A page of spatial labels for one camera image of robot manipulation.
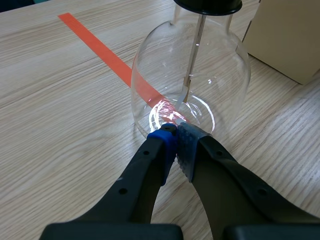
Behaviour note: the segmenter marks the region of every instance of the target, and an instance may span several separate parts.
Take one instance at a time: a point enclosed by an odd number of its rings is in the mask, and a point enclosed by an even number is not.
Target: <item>wooden table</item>
[[[243,37],[258,7],[244,0]],[[144,141],[130,89],[58,17],[72,13],[129,66],[142,39],[171,19],[172,0],[51,0],[0,13],[1,239],[37,239],[91,208]],[[234,157],[289,201],[320,217],[320,81],[306,86],[250,57]],[[211,239],[203,206],[179,166],[161,188],[153,223]]]

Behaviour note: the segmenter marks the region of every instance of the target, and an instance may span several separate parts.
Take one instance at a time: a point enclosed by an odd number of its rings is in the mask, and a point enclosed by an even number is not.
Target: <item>clear glass bottle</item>
[[[173,20],[156,27],[138,48],[131,105],[145,137],[164,123],[188,121],[218,141],[228,141],[250,81],[248,54],[229,30],[232,14],[207,16],[195,43],[201,16],[177,6]],[[185,79],[193,47],[197,53],[188,89]]]

